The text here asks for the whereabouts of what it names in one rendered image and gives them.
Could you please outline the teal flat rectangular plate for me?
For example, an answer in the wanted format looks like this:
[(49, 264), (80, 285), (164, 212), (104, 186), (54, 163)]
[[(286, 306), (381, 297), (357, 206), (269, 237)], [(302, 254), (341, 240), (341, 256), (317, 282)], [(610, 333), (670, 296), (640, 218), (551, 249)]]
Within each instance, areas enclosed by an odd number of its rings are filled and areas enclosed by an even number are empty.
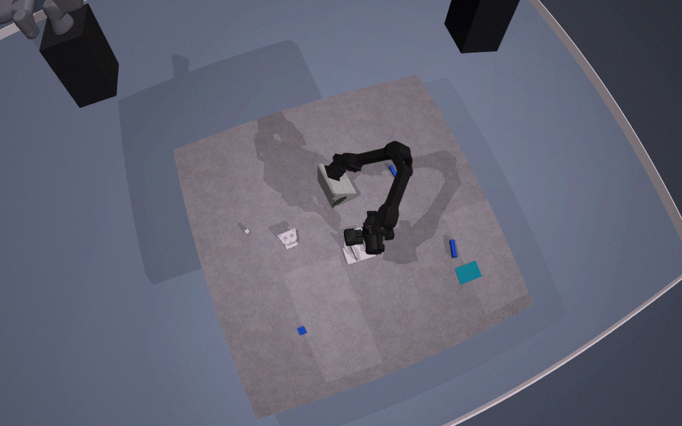
[(460, 285), (468, 283), (475, 278), (481, 277), (481, 272), (476, 261), (466, 264), (465, 266), (455, 268), (455, 271), (458, 275), (457, 277), (459, 279)]

